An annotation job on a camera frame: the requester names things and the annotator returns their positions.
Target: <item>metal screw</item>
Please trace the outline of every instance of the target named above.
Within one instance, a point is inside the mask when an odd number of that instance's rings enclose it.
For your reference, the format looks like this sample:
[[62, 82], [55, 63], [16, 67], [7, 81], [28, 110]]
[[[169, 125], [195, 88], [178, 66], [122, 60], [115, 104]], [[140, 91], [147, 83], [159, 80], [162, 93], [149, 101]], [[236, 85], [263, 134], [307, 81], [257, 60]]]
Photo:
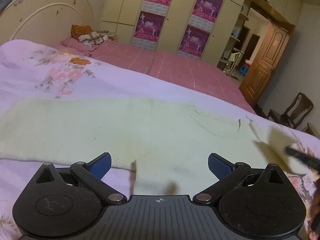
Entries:
[[211, 199], [211, 196], [207, 193], [201, 193], [196, 195], [196, 199], [199, 201], [209, 201]]
[[108, 196], [111, 201], [120, 201], [124, 199], [124, 196], [119, 193], [113, 193]]

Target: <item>striped pink bed sheet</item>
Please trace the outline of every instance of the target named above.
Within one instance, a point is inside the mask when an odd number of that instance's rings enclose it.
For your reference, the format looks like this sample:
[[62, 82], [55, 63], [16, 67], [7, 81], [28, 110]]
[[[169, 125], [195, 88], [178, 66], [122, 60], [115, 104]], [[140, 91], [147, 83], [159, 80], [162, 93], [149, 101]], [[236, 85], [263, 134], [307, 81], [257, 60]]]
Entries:
[[220, 69], [208, 63], [170, 52], [153, 52], [114, 41], [104, 42], [91, 57], [219, 98], [255, 113], [244, 100], [236, 84]]

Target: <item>cream headboard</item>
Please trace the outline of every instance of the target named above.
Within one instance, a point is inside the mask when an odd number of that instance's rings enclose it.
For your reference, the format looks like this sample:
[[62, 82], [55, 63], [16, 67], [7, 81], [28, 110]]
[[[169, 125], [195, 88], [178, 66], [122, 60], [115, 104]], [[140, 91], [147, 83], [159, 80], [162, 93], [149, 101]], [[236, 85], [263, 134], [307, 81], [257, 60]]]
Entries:
[[93, 23], [88, 0], [14, 0], [0, 15], [0, 45], [23, 39], [52, 46], [70, 36], [72, 24]]

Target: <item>crosshair symbol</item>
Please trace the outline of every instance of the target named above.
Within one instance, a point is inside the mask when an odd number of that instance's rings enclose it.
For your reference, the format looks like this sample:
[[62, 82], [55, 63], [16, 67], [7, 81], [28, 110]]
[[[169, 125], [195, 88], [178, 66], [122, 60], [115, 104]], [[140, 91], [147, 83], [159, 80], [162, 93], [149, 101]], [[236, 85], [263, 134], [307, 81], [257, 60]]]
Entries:
[[162, 203], [162, 202], [165, 201], [165, 200], [164, 200], [163, 198], [157, 198], [156, 201], [157, 201], [158, 203]]

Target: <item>blue plastic stool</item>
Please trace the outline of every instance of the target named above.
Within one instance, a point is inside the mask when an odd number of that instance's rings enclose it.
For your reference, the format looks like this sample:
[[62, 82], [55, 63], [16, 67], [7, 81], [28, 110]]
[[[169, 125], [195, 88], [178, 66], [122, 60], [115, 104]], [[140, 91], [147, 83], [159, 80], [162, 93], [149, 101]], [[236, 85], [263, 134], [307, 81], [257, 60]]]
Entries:
[[243, 64], [242, 67], [241, 67], [241, 69], [239, 70], [239, 72], [240, 72], [240, 74], [241, 74], [242, 76], [245, 76], [246, 73], [248, 72], [248, 69], [249, 69], [249, 67], [248, 67], [246, 64]]

